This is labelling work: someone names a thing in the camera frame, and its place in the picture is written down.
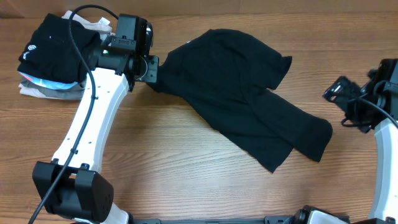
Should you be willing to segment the black t-shirt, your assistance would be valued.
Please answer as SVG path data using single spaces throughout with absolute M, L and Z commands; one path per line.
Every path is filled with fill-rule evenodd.
M 183 98 L 213 129 L 274 172 L 293 149 L 320 161 L 332 126 L 275 93 L 292 57 L 255 37 L 211 29 L 171 51 L 152 89 Z

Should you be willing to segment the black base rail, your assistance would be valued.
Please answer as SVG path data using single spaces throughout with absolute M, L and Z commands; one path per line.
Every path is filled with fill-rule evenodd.
M 266 216 L 264 218 L 236 218 L 236 219 L 209 219 L 209 220 L 160 220 L 132 218 L 130 224 L 283 224 L 293 223 L 294 216 Z

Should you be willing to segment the folded white garment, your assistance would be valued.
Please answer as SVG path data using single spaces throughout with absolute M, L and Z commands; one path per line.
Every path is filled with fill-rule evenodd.
M 89 22 L 88 20 L 80 17 L 79 15 L 74 15 L 73 20 L 79 22 L 84 28 L 88 30 L 97 31 L 102 41 L 104 41 L 107 37 L 113 34 L 111 32 L 112 28 L 109 25 L 110 21 L 108 21 L 103 17 L 98 22 Z

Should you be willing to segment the folded grey garment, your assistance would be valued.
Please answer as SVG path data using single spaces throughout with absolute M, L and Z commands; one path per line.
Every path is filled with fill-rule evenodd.
M 42 86 L 38 86 L 22 78 L 19 84 L 20 94 L 33 96 L 36 98 L 48 98 L 54 100 L 80 100 L 84 94 L 86 81 L 78 83 L 66 90 L 52 90 Z

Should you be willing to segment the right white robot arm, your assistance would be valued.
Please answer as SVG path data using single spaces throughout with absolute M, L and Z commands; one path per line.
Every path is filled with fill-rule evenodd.
M 376 188 L 365 223 L 397 223 L 397 70 L 371 70 L 369 77 L 362 87 L 339 77 L 323 96 L 345 112 L 352 127 L 374 130 Z

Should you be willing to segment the folded light blue garment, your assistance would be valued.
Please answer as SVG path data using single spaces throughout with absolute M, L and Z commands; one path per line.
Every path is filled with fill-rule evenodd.
M 68 90 L 74 86 L 79 85 L 79 83 L 77 83 L 77 82 L 60 83 L 60 82 L 54 82 L 54 81 L 50 81 L 50 80 L 33 77 L 31 75 L 28 75 L 28 74 L 22 73 L 22 72 L 19 72 L 19 74 L 22 75 L 25 79 L 27 79 L 31 83 L 41 86 L 41 87 L 44 87 L 44 88 L 51 89 L 51 90 Z

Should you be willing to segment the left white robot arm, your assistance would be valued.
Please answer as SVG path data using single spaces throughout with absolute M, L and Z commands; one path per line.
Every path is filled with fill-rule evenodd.
M 135 82 L 155 82 L 159 58 L 151 46 L 100 46 L 88 57 L 87 83 L 76 115 L 50 162 L 37 162 L 32 178 L 39 208 L 77 223 L 132 223 L 114 203 L 101 175 L 104 146 L 116 112 Z

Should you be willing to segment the folded black shirt with logo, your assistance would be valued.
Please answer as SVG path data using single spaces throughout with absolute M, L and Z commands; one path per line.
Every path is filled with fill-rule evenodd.
M 17 70 L 30 76 L 60 83 L 80 83 L 86 79 L 87 69 L 70 42 L 68 30 L 85 61 L 101 43 L 97 31 L 84 28 L 79 22 L 54 14 L 47 14 L 41 25 L 34 31 L 23 53 Z

